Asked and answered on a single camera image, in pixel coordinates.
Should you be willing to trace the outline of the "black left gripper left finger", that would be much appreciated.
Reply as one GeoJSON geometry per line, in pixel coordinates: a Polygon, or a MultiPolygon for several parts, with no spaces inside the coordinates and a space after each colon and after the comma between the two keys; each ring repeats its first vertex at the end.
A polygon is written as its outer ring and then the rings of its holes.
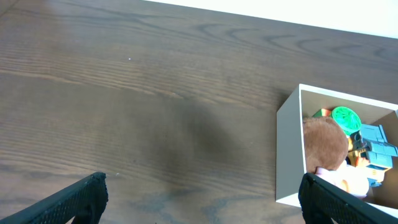
{"type": "Polygon", "coordinates": [[[1,220],[1,224],[98,224],[108,202],[106,174],[95,172],[1,220]]]}

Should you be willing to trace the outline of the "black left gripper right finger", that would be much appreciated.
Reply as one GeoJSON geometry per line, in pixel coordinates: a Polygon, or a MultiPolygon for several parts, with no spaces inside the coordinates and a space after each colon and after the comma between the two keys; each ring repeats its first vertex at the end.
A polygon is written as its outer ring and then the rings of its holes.
{"type": "Polygon", "coordinates": [[[397,224],[396,217],[311,173],[303,175],[298,199],[306,224],[397,224]]]}

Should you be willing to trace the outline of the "white pink duck toy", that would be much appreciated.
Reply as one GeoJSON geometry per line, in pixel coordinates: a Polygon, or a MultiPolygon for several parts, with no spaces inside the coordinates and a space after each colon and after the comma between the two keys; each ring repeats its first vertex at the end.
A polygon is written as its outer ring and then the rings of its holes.
{"type": "Polygon", "coordinates": [[[337,170],[317,167],[315,175],[360,199],[364,199],[369,191],[366,175],[361,169],[347,164],[346,161],[337,170]]]}

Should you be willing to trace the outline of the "brown plush toy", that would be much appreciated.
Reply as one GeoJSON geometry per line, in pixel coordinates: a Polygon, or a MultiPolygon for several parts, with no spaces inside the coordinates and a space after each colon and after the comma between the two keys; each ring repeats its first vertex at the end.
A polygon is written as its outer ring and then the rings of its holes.
{"type": "Polygon", "coordinates": [[[348,138],[331,117],[305,118],[303,140],[306,170],[337,170],[348,155],[348,138]]]}

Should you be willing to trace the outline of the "yellow grey toy truck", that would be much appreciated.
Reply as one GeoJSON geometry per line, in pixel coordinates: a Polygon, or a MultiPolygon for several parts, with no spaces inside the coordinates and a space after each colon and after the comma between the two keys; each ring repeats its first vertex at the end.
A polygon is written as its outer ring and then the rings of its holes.
{"type": "Polygon", "coordinates": [[[361,129],[349,138],[346,162],[364,172],[370,187],[378,187],[385,173],[393,168],[397,147],[388,143],[382,125],[362,124],[361,129]]]}

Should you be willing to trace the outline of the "green round fan toy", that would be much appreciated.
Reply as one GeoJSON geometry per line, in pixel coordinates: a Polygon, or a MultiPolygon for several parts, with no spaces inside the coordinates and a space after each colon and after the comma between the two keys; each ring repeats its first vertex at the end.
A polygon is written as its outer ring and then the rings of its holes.
{"type": "Polygon", "coordinates": [[[330,116],[347,136],[361,129],[360,117],[348,107],[338,106],[331,111],[330,116]]]}

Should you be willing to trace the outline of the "colourful puzzle cube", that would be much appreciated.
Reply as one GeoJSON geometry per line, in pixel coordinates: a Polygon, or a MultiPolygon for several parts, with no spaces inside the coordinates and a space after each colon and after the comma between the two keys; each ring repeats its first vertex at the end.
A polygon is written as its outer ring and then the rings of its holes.
{"type": "Polygon", "coordinates": [[[314,115],[313,118],[318,118],[318,117],[330,117],[331,116],[331,110],[328,109],[320,109],[318,110],[314,115]]]}

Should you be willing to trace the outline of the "white cardboard box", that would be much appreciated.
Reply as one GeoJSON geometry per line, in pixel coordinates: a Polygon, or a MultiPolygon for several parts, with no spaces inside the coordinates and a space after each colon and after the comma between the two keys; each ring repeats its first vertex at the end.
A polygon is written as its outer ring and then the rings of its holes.
{"type": "MultiPolygon", "coordinates": [[[[397,105],[300,84],[277,112],[276,196],[279,203],[298,207],[299,186],[306,170],[303,121],[320,109],[338,106],[352,109],[362,124],[382,125],[388,143],[397,147],[397,105]]],[[[385,173],[382,185],[370,187],[360,199],[397,216],[397,157],[393,168],[385,173]]]]}

